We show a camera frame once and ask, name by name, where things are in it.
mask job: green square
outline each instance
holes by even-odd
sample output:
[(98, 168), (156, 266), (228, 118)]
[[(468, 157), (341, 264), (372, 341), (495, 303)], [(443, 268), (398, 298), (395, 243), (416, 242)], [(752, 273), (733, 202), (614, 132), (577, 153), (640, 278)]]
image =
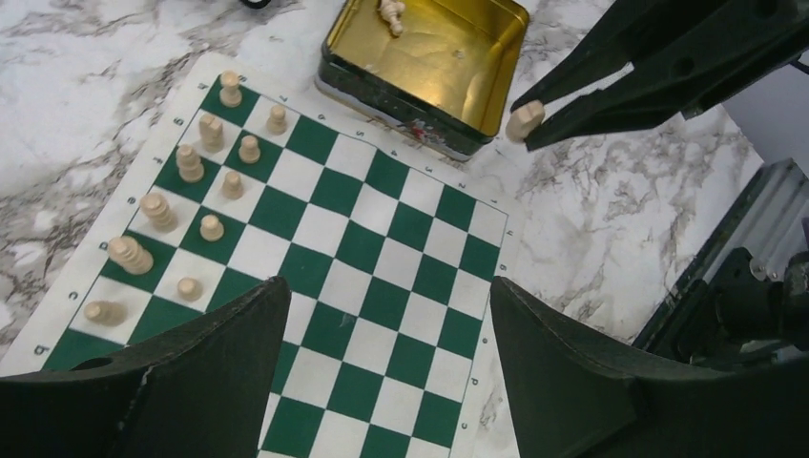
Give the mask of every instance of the green square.
[(410, 293), (399, 286), (374, 277), (365, 292), (360, 316), (370, 322), (398, 331), (399, 325), (402, 324), (402, 317), (405, 315), (409, 296)]
[(355, 317), (318, 302), (303, 334), (301, 346), (342, 360), (355, 322)]
[(289, 281), (293, 291), (317, 298), (323, 289), (332, 259), (308, 248), (292, 243), (280, 266), (279, 277)]
[(280, 398), (261, 449), (295, 458), (308, 457), (321, 428), (322, 418), (321, 408)]
[(163, 164), (160, 173), (157, 174), (155, 186), (159, 186), (184, 198), (189, 198), (194, 202), (202, 203), (202, 200), (205, 199), (205, 196), (208, 194), (208, 189), (211, 188), (211, 184), (214, 182), (214, 178), (217, 177), (220, 167), (219, 164), (205, 157), (201, 157), (201, 155), (200, 159), (202, 159), (202, 168), (205, 169), (202, 179), (196, 183), (186, 183), (179, 177), (179, 170), (176, 166), (175, 148), (168, 160), (166, 160), (166, 163)]
[(349, 221), (335, 258), (367, 274), (373, 274), (383, 243), (384, 236)]
[(276, 363), (276, 371), (273, 374), (273, 386), (270, 391), (276, 394), (283, 392), (286, 379), (289, 378), (289, 371), (292, 370), (292, 363), (298, 356), (298, 346), (287, 341), (280, 343), (279, 360)]
[(306, 202), (270, 187), (264, 188), (259, 203), (250, 217), (250, 224), (291, 240), (306, 210)]
[(500, 248), (474, 236), (467, 237), (464, 254), (461, 256), (461, 268), (485, 281), (494, 278)]
[(42, 368), (70, 370), (85, 361), (109, 355), (123, 347), (124, 345), (68, 328), (62, 333)]
[(363, 183), (356, 178), (331, 169), (323, 169), (310, 202), (320, 207), (350, 217), (354, 203), (360, 195)]
[(370, 425), (360, 458), (405, 458), (410, 438), (383, 427)]
[(399, 334), (384, 375), (424, 389), (434, 353), (434, 346)]
[(444, 191), (441, 193), (441, 199), (438, 201), (435, 217), (452, 224), (462, 231), (468, 231), (474, 212), (474, 198), (457, 189), (445, 186)]
[(457, 273), (455, 267), (424, 255), (413, 283), (413, 292), (447, 305)]
[[(225, 234), (219, 240), (208, 241), (203, 239), (199, 233), (202, 219), (208, 215), (219, 218), (219, 222), (225, 228)], [(197, 214), (191, 221), (191, 227), (186, 231), (185, 237), (179, 243), (179, 247), (209, 260), (226, 264), (233, 255), (234, 250), (236, 250), (236, 245), (239, 243), (242, 232), (244, 232), (243, 222), (215, 212), (210, 208), (199, 207)]]
[[(239, 147), (241, 146), (241, 140), (248, 135), (254, 136), (259, 141), (259, 150), (261, 151), (259, 160), (253, 164), (245, 164), (239, 158)], [(270, 143), (260, 136), (253, 135), (250, 132), (241, 131), (239, 138), (237, 138), (236, 143), (234, 143), (233, 148), (230, 150), (230, 154), (225, 159), (225, 165), (241, 174), (245, 174), (248, 177), (253, 177), (262, 183), (266, 183), (267, 180), (270, 179), (273, 169), (276, 168), (281, 151), (283, 151), (283, 149), (275, 143)]]
[(443, 396), (425, 391), (413, 437), (452, 448), (458, 418), (461, 416), (461, 404)]
[(217, 79), (212, 82), (211, 89), (208, 91), (208, 94), (205, 95), (205, 99), (202, 100), (202, 105), (200, 105), (199, 108), (211, 115), (230, 121), (239, 127), (244, 126), (244, 122), (250, 117), (250, 113), (253, 112), (253, 107), (256, 106), (256, 102), (259, 100), (258, 94), (243, 86), (246, 82), (246, 80), (242, 81), (242, 86), (239, 87), (241, 91), (241, 103), (239, 103), (237, 107), (230, 108), (222, 105), (222, 102), (219, 101), (219, 91), (222, 90), (222, 85), (219, 83), (219, 77), (217, 76)]
[(405, 180), (410, 168), (377, 150), (365, 182), (372, 188), (398, 199), (405, 187)]
[(481, 322), (453, 308), (446, 310), (438, 346), (465, 358), (473, 359), (478, 346)]
[(286, 149), (325, 164), (336, 140), (337, 132), (320, 122), (301, 116), (286, 142)]
[(259, 279), (254, 279), (230, 267), (225, 267), (225, 271), (222, 273), (222, 278), (217, 284), (217, 289), (214, 291), (214, 296), (211, 297), (211, 302), (208, 304), (206, 312), (212, 312), (222, 307), (233, 299), (250, 291), (259, 283), (261, 283)]
[(399, 202), (387, 236), (418, 251), (423, 251), (432, 226), (432, 217)]
[(139, 344), (201, 315), (193, 308), (152, 296), (127, 344)]
[[(130, 286), (134, 286), (135, 288), (139, 288), (151, 293), (155, 290), (155, 288), (157, 288), (157, 284), (160, 283), (160, 279), (163, 277), (166, 267), (169, 266), (169, 261), (172, 260), (172, 257), (175, 255), (176, 249), (175, 247), (167, 245), (162, 241), (150, 239), (129, 230), (124, 231), (124, 235), (130, 236), (137, 240), (137, 242), (140, 243), (140, 245), (146, 251), (152, 254), (152, 259), (155, 261), (154, 265), (149, 272), (146, 272), (145, 274), (132, 275), (127, 273), (127, 271), (125, 271), (120, 265), (112, 262), (111, 260), (107, 260), (107, 262), (104, 263), (104, 266), (101, 267), (101, 276), (129, 284)], [(102, 246), (104, 247), (103, 249), (107, 249), (106, 243), (104, 243)]]
[(357, 420), (370, 422), (383, 378), (379, 374), (343, 363), (327, 408)]

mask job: white marble tabletop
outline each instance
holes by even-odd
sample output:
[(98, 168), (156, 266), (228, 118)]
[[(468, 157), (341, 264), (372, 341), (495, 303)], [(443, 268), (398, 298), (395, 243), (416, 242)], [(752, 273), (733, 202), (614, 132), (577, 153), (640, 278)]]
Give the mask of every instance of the white marble tabletop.
[[(510, 100), (560, 62), (610, 0), (523, 0), (531, 14)], [(0, 356), (26, 323), (206, 52), (313, 91), (342, 0), (0, 0)], [(533, 154), (498, 138), (466, 164), (528, 222), (512, 278), (629, 342), (761, 160), (724, 110)], [(476, 456), (516, 457), (499, 363)]]

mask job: beige chess piece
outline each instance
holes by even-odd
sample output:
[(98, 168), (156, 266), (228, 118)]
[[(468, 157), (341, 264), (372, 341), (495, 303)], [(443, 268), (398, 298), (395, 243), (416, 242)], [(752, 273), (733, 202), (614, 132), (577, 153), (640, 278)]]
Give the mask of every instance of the beige chess piece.
[(239, 75), (226, 70), (219, 76), (222, 90), (219, 91), (219, 101), (222, 105), (235, 108), (241, 103), (241, 90), (239, 89)]
[(522, 143), (529, 134), (545, 119), (545, 106), (534, 100), (514, 110), (506, 123), (506, 137), (515, 143)]
[(132, 275), (143, 275), (152, 270), (155, 260), (137, 240), (129, 236), (115, 237), (107, 243), (110, 260)]
[(405, 27), (402, 25), (403, 12), (405, 12), (405, 4), (403, 2), (397, 0), (380, 0), (380, 16), (388, 23), (393, 36), (399, 36), (405, 31)]
[(222, 195), (231, 200), (244, 195), (244, 185), (241, 184), (239, 172), (231, 170), (225, 174), (225, 180), (222, 181)]
[(177, 293), (185, 301), (196, 301), (202, 297), (202, 284), (191, 277), (185, 277), (177, 282)]
[(202, 159), (191, 145), (179, 145), (176, 152), (179, 177), (186, 183), (196, 183), (205, 175)]
[(206, 113), (199, 117), (199, 138), (205, 150), (215, 153), (225, 144), (224, 126), (216, 116)]
[(286, 132), (286, 109), (282, 105), (273, 105), (273, 108), (270, 109), (267, 131), (272, 135), (281, 135)]
[(126, 307), (118, 302), (92, 301), (84, 306), (84, 318), (104, 326), (118, 326), (126, 315)]
[(152, 222), (160, 232), (171, 232), (176, 228), (175, 212), (168, 200), (160, 193), (149, 193), (140, 198), (140, 211)]
[(217, 241), (225, 235), (225, 228), (215, 215), (206, 215), (200, 222), (199, 234), (208, 241)]
[(245, 164), (255, 164), (261, 158), (259, 140), (252, 135), (245, 135), (239, 145), (239, 159)]

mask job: chess mat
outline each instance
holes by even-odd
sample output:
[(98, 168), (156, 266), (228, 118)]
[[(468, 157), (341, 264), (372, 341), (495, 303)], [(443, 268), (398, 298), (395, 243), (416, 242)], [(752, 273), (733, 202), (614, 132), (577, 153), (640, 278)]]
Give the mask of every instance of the chess mat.
[[(236, 108), (218, 99), (224, 70), (241, 75)], [(283, 135), (265, 127), (276, 103), (287, 108)], [(520, 207), (341, 110), (227, 57), (201, 57), (0, 375), (69, 369), (280, 275), (293, 295), (258, 456), (472, 456), (496, 351), (488, 287), (515, 262)], [(224, 124), (216, 153), (199, 137), (205, 113)], [(259, 139), (255, 164), (239, 160), (245, 135)], [(200, 154), (201, 181), (179, 178), (180, 144)], [(220, 193), (231, 170), (242, 175), (238, 200)], [(177, 229), (157, 232), (141, 214), (148, 192), (167, 198)], [(216, 242), (198, 230), (211, 214), (225, 228)], [(122, 234), (152, 253), (148, 273), (108, 259), (107, 241)], [(202, 284), (197, 301), (176, 291), (186, 276)], [(88, 321), (81, 308), (95, 300), (124, 304), (126, 321)]]

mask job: metal tin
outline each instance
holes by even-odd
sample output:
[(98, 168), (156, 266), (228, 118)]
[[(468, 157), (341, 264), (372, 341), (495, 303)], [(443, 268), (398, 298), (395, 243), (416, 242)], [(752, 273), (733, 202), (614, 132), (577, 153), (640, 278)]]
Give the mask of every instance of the metal tin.
[(456, 160), (500, 132), (529, 15), (509, 0), (406, 0), (393, 36), (379, 0), (348, 0), (318, 88)]

